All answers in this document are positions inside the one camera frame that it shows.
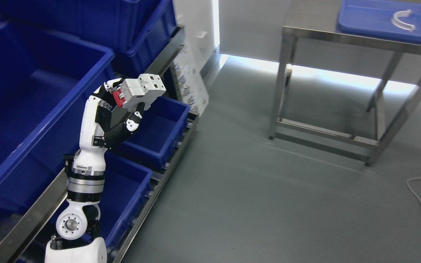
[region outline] white curved object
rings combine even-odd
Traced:
[[[399,17],[408,17],[408,16],[410,16],[411,13],[412,13],[412,11],[410,9],[394,13],[394,15],[392,16],[392,19],[391,19],[392,24],[395,25],[398,28],[402,28],[403,30],[408,30],[408,31],[414,32],[414,30],[416,30],[415,25],[407,24],[405,22],[402,22],[399,19]]]

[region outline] table top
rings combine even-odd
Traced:
[[[421,0],[401,0],[421,4]],[[342,0],[291,0],[282,34],[421,55],[421,44],[342,33],[336,29]]]

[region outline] blue plastic bin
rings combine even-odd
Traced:
[[[113,60],[116,72],[137,78],[157,58],[177,28],[172,0],[159,5],[137,36],[132,48],[117,52]]]
[[[25,213],[79,148],[85,101],[114,77],[112,50],[0,23],[0,213]]]
[[[99,203],[100,235],[107,248],[115,248],[152,190],[152,170],[110,151],[105,153],[105,163],[105,186]],[[56,223],[66,208],[67,202],[64,202],[50,222]],[[91,239],[88,234],[82,238],[85,241]]]
[[[403,30],[391,22],[394,13],[411,10],[405,23],[415,31]],[[383,0],[343,0],[338,18],[339,29],[346,33],[381,37],[406,42],[421,42],[421,4]]]
[[[159,0],[0,0],[0,12],[125,52]]]
[[[149,168],[164,168],[183,135],[188,113],[189,105],[159,97],[144,112],[136,133],[112,151]]]

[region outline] white robotic arm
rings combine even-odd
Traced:
[[[80,153],[66,156],[65,172],[68,208],[56,221],[60,237],[53,236],[48,243],[45,263],[74,262],[81,254],[82,262],[106,262],[106,247],[99,233],[100,197],[105,181],[104,154],[108,149],[129,138],[139,127],[142,113],[165,92],[158,75],[142,74],[137,79],[114,79],[103,83],[89,96],[80,128]],[[127,108],[127,120],[111,127],[112,109]],[[85,232],[92,235],[92,243],[77,247],[75,241]]]

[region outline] epoxy floor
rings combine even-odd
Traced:
[[[275,81],[274,64],[229,57],[124,262],[421,262],[421,208],[405,184],[421,175],[421,104],[367,168],[268,140]],[[363,107],[373,88],[338,81],[294,70],[286,115],[368,136]],[[391,110],[404,90],[386,90]],[[412,185],[421,196],[421,181]]]

